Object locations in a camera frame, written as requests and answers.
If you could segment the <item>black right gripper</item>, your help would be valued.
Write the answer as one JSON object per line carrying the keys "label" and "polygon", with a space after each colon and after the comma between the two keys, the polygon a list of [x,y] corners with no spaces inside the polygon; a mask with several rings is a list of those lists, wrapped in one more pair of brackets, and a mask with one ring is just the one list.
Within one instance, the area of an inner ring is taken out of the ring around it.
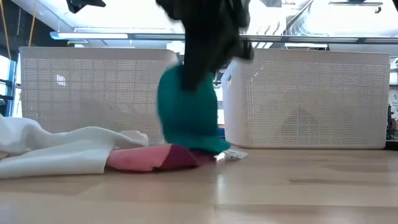
{"label": "black right gripper", "polygon": [[203,70],[195,61],[214,63],[239,57],[250,60],[253,49],[248,40],[240,39],[240,30],[251,20],[251,0],[155,0],[165,13],[180,21],[185,29],[185,62],[182,68],[182,89],[195,91],[200,86],[213,88],[220,66]]}

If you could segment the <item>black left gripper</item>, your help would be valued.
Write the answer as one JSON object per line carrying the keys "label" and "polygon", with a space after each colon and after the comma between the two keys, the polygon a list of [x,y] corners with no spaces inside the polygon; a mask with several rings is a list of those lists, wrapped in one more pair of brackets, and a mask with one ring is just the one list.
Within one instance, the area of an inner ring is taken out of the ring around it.
{"label": "black left gripper", "polygon": [[105,7],[102,0],[67,0],[68,10],[72,13],[78,13],[85,6]]}

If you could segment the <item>teal knit garment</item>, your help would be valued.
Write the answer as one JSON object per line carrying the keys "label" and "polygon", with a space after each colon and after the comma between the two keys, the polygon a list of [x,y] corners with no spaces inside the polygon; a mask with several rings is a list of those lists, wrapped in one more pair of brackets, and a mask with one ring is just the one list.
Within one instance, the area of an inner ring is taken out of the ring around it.
{"label": "teal knit garment", "polygon": [[182,75],[183,65],[166,69],[157,88],[157,114],[165,141],[213,155],[224,152],[231,144],[219,135],[214,75],[205,75],[194,91],[182,88]]}

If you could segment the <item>pink and maroon garment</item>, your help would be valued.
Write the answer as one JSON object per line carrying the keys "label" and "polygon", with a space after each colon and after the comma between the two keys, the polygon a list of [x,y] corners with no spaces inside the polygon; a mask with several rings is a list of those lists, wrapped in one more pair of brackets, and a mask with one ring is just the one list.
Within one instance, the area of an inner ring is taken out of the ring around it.
{"label": "pink and maroon garment", "polygon": [[106,167],[127,172],[191,169],[215,161],[215,155],[191,151],[178,144],[113,150]]}

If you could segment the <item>large white knit garment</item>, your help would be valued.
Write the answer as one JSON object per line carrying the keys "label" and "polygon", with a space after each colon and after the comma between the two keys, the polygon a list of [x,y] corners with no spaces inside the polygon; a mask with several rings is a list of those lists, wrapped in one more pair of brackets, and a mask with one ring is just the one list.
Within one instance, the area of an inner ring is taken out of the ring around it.
{"label": "large white knit garment", "polygon": [[0,179],[102,174],[114,149],[138,143],[96,126],[50,133],[33,119],[0,115]]}

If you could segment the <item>white paper tag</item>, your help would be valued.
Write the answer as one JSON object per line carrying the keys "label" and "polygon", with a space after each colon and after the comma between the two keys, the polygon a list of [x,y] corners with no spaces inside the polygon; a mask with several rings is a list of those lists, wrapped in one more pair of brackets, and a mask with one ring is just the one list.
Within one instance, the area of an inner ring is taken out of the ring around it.
{"label": "white paper tag", "polygon": [[223,152],[223,154],[224,154],[224,157],[226,159],[232,159],[232,160],[234,160],[234,159],[244,159],[244,158],[246,158],[248,156],[248,153],[246,153],[244,151],[237,150],[237,149],[225,150]]}

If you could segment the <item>perforated cream laundry basket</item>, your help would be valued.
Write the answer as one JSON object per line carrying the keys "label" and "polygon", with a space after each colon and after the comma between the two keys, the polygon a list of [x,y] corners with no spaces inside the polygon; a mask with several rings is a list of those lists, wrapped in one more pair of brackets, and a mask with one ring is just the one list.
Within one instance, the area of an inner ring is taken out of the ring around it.
{"label": "perforated cream laundry basket", "polygon": [[98,126],[164,142],[156,111],[167,49],[21,47],[22,115],[51,133]]}
{"label": "perforated cream laundry basket", "polygon": [[389,54],[257,49],[221,79],[225,138],[246,148],[381,149]]}

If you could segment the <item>pale pinkish white sock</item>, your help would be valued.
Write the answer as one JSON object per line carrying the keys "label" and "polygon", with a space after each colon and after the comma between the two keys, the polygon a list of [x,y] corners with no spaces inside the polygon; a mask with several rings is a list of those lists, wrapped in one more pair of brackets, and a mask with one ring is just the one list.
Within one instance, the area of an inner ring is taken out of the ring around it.
{"label": "pale pinkish white sock", "polygon": [[119,133],[122,134],[123,136],[135,140],[136,142],[139,142],[137,144],[139,147],[149,146],[149,138],[145,133],[142,133],[137,130],[125,130]]}

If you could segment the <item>black stand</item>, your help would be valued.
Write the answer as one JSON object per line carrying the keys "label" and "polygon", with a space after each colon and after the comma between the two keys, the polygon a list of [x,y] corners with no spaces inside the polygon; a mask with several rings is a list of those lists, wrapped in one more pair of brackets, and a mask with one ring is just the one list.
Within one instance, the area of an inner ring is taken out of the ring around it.
{"label": "black stand", "polygon": [[388,141],[394,140],[394,135],[396,131],[396,122],[395,119],[392,118],[393,112],[391,111],[391,105],[388,105],[387,109],[387,128],[386,128],[386,139]]}

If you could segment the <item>horizontal metal frame rail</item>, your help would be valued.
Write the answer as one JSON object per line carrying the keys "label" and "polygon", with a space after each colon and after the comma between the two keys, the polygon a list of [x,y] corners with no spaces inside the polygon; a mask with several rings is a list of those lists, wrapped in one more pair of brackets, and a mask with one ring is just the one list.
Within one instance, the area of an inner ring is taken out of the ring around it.
{"label": "horizontal metal frame rail", "polygon": [[[184,34],[145,34],[145,33],[90,33],[90,32],[51,32],[55,40],[185,40]],[[291,36],[291,35],[241,35],[241,39],[253,42],[313,43],[313,44],[371,44],[398,45],[398,37],[330,37],[330,36]]]}

